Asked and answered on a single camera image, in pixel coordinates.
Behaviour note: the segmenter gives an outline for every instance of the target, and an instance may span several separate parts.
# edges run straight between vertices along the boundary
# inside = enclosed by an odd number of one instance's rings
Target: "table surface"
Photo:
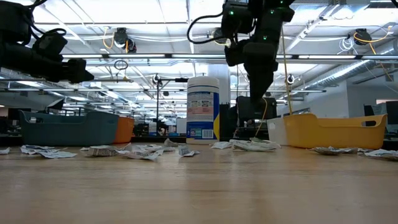
[[[0,156],[0,223],[397,223],[398,163],[192,146],[157,162]]]

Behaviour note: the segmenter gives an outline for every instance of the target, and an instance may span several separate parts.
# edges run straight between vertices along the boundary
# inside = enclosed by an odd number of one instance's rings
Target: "desk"
[[[0,156],[0,223],[397,223],[398,163],[285,147],[195,157]]]

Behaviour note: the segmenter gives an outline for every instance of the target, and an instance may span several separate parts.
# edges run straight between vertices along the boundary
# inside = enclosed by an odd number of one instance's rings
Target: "blue plastic bin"
[[[99,146],[112,144],[118,115],[99,111],[86,116],[59,116],[19,111],[24,144],[36,146]],[[31,123],[36,118],[40,123]]]

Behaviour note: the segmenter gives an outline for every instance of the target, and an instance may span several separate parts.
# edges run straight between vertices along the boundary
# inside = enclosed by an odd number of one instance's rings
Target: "product label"
[[[187,138],[216,139],[215,119],[219,113],[219,95],[209,91],[188,94]]]

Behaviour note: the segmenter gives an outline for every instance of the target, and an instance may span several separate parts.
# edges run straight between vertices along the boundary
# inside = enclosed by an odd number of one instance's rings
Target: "yellow plastic bin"
[[[387,115],[360,118],[317,118],[314,114],[297,114],[284,117],[287,142],[290,146],[360,147],[380,149],[383,145]],[[375,126],[364,126],[365,121],[375,121]]]
[[[130,142],[133,129],[134,119],[119,117],[116,137],[113,143],[120,144]]]

